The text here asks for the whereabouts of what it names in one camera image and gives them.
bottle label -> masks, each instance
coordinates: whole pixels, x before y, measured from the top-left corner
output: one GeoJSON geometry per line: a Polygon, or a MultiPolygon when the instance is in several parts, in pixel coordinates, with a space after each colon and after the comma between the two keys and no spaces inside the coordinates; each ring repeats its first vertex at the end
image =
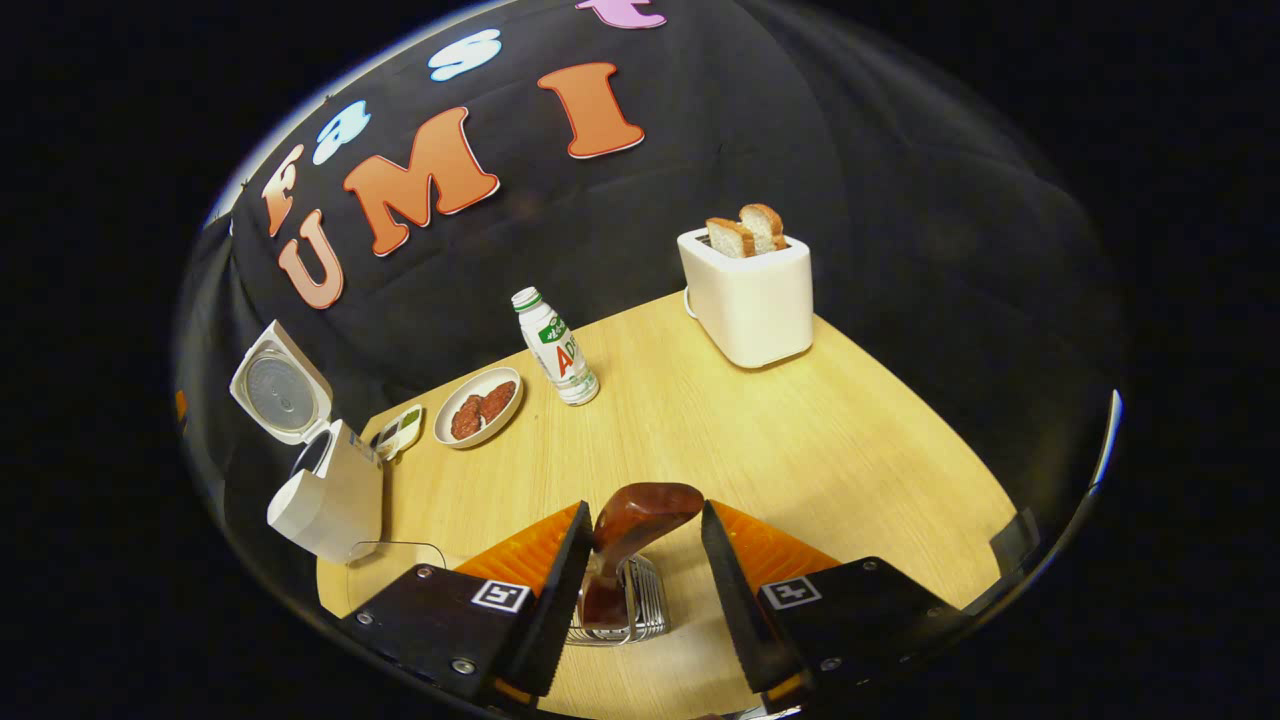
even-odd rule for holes
{"type": "Polygon", "coordinates": [[[567,332],[568,325],[564,324],[564,320],[559,315],[556,315],[545,328],[538,331],[538,338],[543,341],[543,345],[550,345],[567,332]]]}
{"type": "Polygon", "coordinates": [[[552,382],[576,386],[590,379],[586,359],[559,315],[538,331],[538,340],[540,343],[532,348],[534,356],[552,382]]]}

brown handle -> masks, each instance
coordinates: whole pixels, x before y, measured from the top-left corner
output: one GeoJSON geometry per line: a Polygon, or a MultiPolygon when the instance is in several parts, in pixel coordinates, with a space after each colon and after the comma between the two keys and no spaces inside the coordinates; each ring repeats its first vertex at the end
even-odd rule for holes
{"type": "Polygon", "coordinates": [[[691,520],[701,509],[703,493],[684,483],[632,483],[618,488],[595,520],[595,555],[579,605],[582,626],[626,628],[627,602],[618,577],[622,562],[691,520]]]}

plastic bottle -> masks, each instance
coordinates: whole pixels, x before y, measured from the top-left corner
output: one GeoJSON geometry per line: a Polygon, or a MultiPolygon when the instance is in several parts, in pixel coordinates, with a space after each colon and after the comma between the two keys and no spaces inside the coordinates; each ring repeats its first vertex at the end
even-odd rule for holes
{"type": "Polygon", "coordinates": [[[547,379],[556,386],[561,400],[570,405],[584,405],[600,391],[595,373],[586,366],[586,355],[573,340],[564,320],[543,302],[538,288],[526,287],[511,296],[511,306],[520,318],[520,334],[538,359],[547,379]]]}

metal rack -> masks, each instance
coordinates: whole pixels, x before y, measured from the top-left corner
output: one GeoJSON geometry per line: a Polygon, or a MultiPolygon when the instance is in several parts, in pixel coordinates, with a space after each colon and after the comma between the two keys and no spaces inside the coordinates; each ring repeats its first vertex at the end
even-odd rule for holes
{"type": "Polygon", "coordinates": [[[655,638],[671,629],[667,616],[667,594],[662,578],[653,562],[632,555],[622,564],[622,584],[627,598],[626,628],[617,630],[589,630],[581,626],[577,609],[570,623],[566,644],[613,647],[655,638]]]}

white plate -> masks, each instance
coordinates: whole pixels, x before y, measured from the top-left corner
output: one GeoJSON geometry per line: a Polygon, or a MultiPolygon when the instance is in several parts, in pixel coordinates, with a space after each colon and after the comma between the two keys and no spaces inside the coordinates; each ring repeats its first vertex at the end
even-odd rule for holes
{"type": "Polygon", "coordinates": [[[480,445],[481,442],[498,434],[498,430],[507,424],[507,420],[516,414],[516,409],[520,407],[520,401],[525,398],[525,383],[520,379],[520,373],[512,370],[511,368],[494,368],[493,370],[485,370],[479,375],[471,378],[470,380],[462,383],[458,389],[453,391],[453,395],[444,401],[440,410],[435,414],[435,439],[440,445],[447,445],[454,450],[462,450],[465,447],[471,447],[480,445]],[[516,395],[511,396],[511,402],[502,409],[502,413],[493,419],[492,423],[485,423],[484,418],[480,418],[480,430],[466,438],[466,439],[453,439],[453,415],[462,407],[462,404],[467,397],[472,395],[479,395],[484,397],[493,392],[493,389],[506,382],[516,383],[516,395]]]}

